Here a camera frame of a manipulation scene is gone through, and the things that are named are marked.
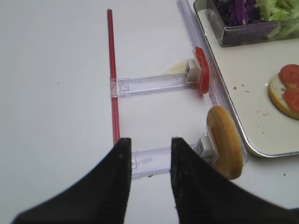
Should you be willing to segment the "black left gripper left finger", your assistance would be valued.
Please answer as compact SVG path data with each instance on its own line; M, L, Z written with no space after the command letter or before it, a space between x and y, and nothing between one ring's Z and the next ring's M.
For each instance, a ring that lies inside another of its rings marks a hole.
M77 183L15 217L14 224L122 224L132 176L131 139L117 141Z

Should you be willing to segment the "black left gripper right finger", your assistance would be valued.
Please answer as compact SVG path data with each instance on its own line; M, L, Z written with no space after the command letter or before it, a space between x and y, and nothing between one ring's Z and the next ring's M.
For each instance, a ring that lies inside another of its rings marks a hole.
M171 140L171 187L181 224L297 224L299 217L233 184L183 138Z

